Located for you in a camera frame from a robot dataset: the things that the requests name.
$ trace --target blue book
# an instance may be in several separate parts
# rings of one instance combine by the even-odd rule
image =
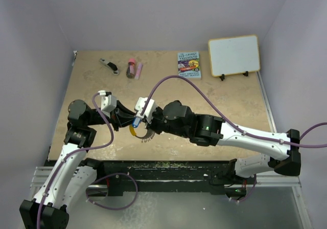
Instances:
[[[186,78],[201,78],[199,52],[178,53],[178,75]]]

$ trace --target white wall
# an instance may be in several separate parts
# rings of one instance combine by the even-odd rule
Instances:
[[[18,228],[35,166],[46,158],[73,50],[47,0],[0,0],[0,221]]]
[[[263,39],[285,0],[50,0],[74,50],[207,50],[211,38]]]
[[[327,121],[327,0],[286,0],[262,42],[262,77],[278,131]],[[327,143],[326,127],[303,143]],[[316,229],[327,224],[327,149],[301,149],[300,180]]]

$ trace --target robotic arm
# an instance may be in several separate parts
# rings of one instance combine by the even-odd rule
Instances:
[[[199,146],[235,146],[261,153],[250,158],[229,161],[226,164],[226,174],[229,177],[227,182],[230,182],[231,179],[243,181],[257,173],[272,170],[278,174],[289,176],[297,176],[300,173],[301,162],[298,147],[248,137],[236,131],[223,118],[208,114],[195,114],[188,106],[182,105],[177,100],[162,109],[152,99],[146,106],[147,98],[139,98],[135,105],[135,112],[133,112],[125,108],[111,93],[105,91],[99,93],[102,97],[101,112],[115,131],[129,126],[132,134],[136,135],[134,128],[140,122],[144,122],[148,132],[144,137],[138,137],[143,140],[151,139],[155,133],[166,132],[188,138],[191,143]],[[67,160],[63,159],[72,151],[90,147],[96,135],[96,131],[90,126],[105,124],[99,113],[82,100],[73,101],[68,107],[68,112],[68,130],[59,159],[33,200],[24,200],[20,206],[20,213],[26,228],[36,228],[36,215],[40,204],[43,206],[41,228],[65,228],[74,203],[89,184],[106,174],[99,169],[101,161],[95,161],[92,165],[86,162],[78,167],[86,156],[86,150],[76,152]],[[241,128],[256,135],[299,143],[297,130],[291,129],[287,133],[271,133],[246,127]],[[225,182],[221,183],[223,192]],[[45,194],[45,188],[49,183],[51,184],[50,189]]]

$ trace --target small whiteboard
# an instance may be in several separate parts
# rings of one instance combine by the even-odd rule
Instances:
[[[260,70],[257,35],[211,39],[208,46],[214,77]]]

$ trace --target wooden frame of whiteboard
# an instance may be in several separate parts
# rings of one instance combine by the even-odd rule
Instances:
[[[214,74],[214,71],[215,71],[213,69],[214,62],[212,60],[212,54],[213,54],[214,51],[213,50],[211,51],[211,49],[213,49],[213,46],[210,47],[210,43],[212,41],[217,41],[217,40],[218,41],[221,41],[221,40],[230,40],[230,39],[244,38],[244,37],[251,37],[251,38],[255,37],[256,38],[256,49],[253,48],[253,50],[252,50],[253,53],[257,53],[257,56],[256,57],[258,58],[257,63],[255,63],[255,66],[254,67],[247,67],[247,66],[245,66],[246,68],[244,68],[244,66],[243,67],[240,66],[240,67],[235,67],[235,70],[232,71],[232,72],[230,72],[230,73],[223,73],[222,71],[219,71],[218,73],[215,73]],[[242,74],[242,73],[245,73],[246,71],[248,71],[248,72],[257,72],[261,68],[261,65],[260,65],[260,56],[259,56],[259,40],[258,40],[258,36],[255,35],[255,34],[245,35],[245,36],[234,36],[234,37],[223,37],[223,38],[217,38],[217,39],[210,39],[208,41],[208,47],[209,47],[209,57],[210,57],[210,65],[211,65],[211,75],[213,77],[220,77],[223,74],[225,76],[227,76],[227,75],[234,75],[234,74]]]

